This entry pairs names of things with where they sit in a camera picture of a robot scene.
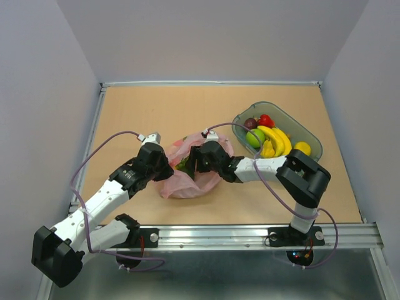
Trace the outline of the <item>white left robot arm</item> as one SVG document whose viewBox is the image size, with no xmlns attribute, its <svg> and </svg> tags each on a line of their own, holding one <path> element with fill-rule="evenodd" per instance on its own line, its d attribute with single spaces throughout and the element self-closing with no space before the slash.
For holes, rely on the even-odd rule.
<svg viewBox="0 0 400 300">
<path fill-rule="evenodd" d="M 89 255 L 112 246 L 137 246 L 139 257 L 125 264 L 127 269 L 135 268 L 144 259 L 145 238 L 139 223 L 120 214 L 100 230 L 96 227 L 148 182 L 172 175 L 164 149 L 157 142 L 145 142 L 137 157 L 118 167 L 80 209 L 52 228 L 42 226 L 35 232 L 32 264 L 60 288 L 76 279 Z"/>
</svg>

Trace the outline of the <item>light green apple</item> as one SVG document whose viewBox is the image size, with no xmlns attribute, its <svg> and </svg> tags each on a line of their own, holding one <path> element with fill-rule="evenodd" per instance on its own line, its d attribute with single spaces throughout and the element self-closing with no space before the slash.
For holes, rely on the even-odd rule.
<svg viewBox="0 0 400 300">
<path fill-rule="evenodd" d="M 264 144 L 265 140 L 264 133 L 258 128 L 254 128 L 246 134 L 247 143 L 254 149 L 259 149 Z"/>
</svg>

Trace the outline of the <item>dark green lime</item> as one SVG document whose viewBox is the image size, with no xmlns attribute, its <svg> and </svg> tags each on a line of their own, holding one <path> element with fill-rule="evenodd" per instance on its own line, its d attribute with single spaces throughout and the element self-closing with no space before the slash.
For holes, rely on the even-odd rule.
<svg viewBox="0 0 400 300">
<path fill-rule="evenodd" d="M 191 165 L 189 156 L 185 157 L 181 160 L 176 166 L 175 169 L 187 174 L 192 180 L 194 180 L 194 169 Z"/>
</svg>

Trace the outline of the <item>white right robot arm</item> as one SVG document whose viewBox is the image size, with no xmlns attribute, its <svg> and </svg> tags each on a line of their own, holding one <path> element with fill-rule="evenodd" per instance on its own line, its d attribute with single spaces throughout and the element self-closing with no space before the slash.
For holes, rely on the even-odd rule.
<svg viewBox="0 0 400 300">
<path fill-rule="evenodd" d="M 216 141 L 193 146 L 185 163 L 190 173 L 215 172 L 229 183 L 261 181 L 276 199 L 292 214 L 288 227 L 268 229 L 271 247 L 304 246 L 318 215 L 320 200 L 331 180 L 330 173 L 298 149 L 286 156 L 249 158 L 230 156 Z M 269 180 L 277 179 L 294 199 L 290 208 L 272 187 Z"/>
</svg>

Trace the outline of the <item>pink plastic bag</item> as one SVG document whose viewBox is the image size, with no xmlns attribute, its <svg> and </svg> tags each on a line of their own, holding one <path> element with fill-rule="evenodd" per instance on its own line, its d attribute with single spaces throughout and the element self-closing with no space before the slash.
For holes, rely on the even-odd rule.
<svg viewBox="0 0 400 300">
<path fill-rule="evenodd" d="M 170 145 L 166 150 L 169 165 L 174 174 L 156 183 L 156 189 L 163 198 L 189 199 L 203 196 L 214 189 L 221 181 L 216 172 L 195 172 L 190 176 L 186 171 L 178 169 L 178 165 L 187 161 L 191 147 L 200 146 L 206 142 L 200 132 L 190 134 Z"/>
</svg>

